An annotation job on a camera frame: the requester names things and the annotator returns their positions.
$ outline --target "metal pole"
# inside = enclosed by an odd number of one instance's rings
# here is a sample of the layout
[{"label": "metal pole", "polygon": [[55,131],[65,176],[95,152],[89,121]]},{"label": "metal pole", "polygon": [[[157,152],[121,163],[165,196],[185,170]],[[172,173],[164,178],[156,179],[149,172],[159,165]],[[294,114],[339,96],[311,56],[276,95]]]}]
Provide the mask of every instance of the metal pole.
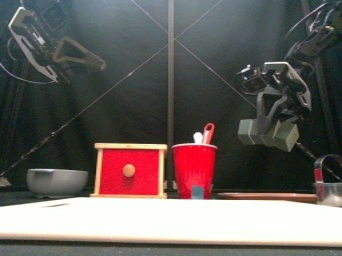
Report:
[{"label": "metal pole", "polygon": [[167,111],[167,190],[173,187],[173,61],[175,61],[175,16],[173,16],[173,0],[168,0],[168,111]]}]

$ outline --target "red plastic cup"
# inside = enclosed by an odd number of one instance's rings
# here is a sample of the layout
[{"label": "red plastic cup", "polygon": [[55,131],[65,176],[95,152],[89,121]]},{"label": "red plastic cup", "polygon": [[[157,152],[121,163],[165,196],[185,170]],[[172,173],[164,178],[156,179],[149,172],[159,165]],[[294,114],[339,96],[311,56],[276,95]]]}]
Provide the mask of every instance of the red plastic cup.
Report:
[{"label": "red plastic cup", "polygon": [[175,179],[180,199],[210,199],[218,148],[208,144],[172,147]]}]

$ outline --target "gray bowl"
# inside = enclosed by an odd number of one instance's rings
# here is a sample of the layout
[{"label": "gray bowl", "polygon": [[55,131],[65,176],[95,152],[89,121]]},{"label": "gray bowl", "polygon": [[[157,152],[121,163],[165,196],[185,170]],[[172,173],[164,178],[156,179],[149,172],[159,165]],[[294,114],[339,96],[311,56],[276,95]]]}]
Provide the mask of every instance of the gray bowl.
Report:
[{"label": "gray bowl", "polygon": [[39,198],[65,198],[81,192],[88,172],[64,169],[29,169],[27,186]]}]

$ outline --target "black backdrop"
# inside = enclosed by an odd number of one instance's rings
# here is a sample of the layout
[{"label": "black backdrop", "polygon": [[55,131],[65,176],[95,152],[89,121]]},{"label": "black backdrop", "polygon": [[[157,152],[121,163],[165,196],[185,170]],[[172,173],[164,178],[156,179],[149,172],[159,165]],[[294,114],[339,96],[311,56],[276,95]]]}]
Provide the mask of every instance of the black backdrop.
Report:
[{"label": "black backdrop", "polygon": [[[24,1],[27,8],[37,12],[47,2]],[[1,169],[112,90],[8,172],[8,179],[17,186],[25,185],[28,168],[85,170],[88,186],[93,186],[93,143],[167,144],[167,0],[60,2],[67,23],[56,34],[76,39],[105,60],[107,69],[77,75],[71,85],[22,84],[0,74]],[[2,1],[4,22],[18,6],[18,1]],[[296,147],[287,153],[242,145],[236,136],[239,120],[255,118],[255,98],[242,95],[232,86],[235,74],[247,64],[260,66],[266,61],[280,61],[294,42],[306,37],[302,26],[283,40],[303,16],[300,1],[175,0],[173,12],[173,143],[192,142],[193,132],[212,122],[212,144],[219,148],[214,188],[311,190],[312,159]],[[17,75],[25,75],[25,63],[8,57],[8,38],[4,31],[1,62]],[[44,77],[29,67],[27,79],[37,81]],[[332,131],[326,128],[316,83],[312,79],[307,83],[312,113],[299,124],[299,141],[319,156],[331,153],[327,134]]]}]

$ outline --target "red box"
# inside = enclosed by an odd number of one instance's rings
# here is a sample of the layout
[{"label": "red box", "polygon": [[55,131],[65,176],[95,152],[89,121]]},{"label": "red box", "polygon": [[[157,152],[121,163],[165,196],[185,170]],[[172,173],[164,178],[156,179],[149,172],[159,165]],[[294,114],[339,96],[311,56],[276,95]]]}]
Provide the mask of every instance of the red box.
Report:
[{"label": "red box", "polygon": [[164,144],[96,143],[93,197],[165,198]]}]

